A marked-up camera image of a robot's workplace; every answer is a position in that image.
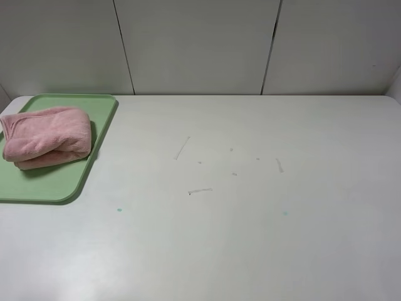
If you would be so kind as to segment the green plastic tray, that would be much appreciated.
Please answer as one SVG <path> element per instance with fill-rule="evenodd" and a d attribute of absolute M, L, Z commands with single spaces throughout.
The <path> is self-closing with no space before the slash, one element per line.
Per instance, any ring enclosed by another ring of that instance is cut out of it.
<path fill-rule="evenodd" d="M 112 122 L 118 101 L 111 95 L 40 94 L 30 97 L 20 112 L 56 106 L 84 110 L 91 121 L 92 151 L 80 161 L 21 171 L 1 159 L 1 202 L 56 204 L 69 202 L 82 189 Z"/>

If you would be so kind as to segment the pink terry towel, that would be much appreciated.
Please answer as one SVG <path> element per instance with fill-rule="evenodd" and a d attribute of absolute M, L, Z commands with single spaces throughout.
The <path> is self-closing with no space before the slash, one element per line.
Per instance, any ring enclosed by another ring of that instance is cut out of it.
<path fill-rule="evenodd" d="M 55 166 L 91 152 L 89 116 L 76 107 L 52 107 L 1 117 L 3 159 L 20 170 Z"/>

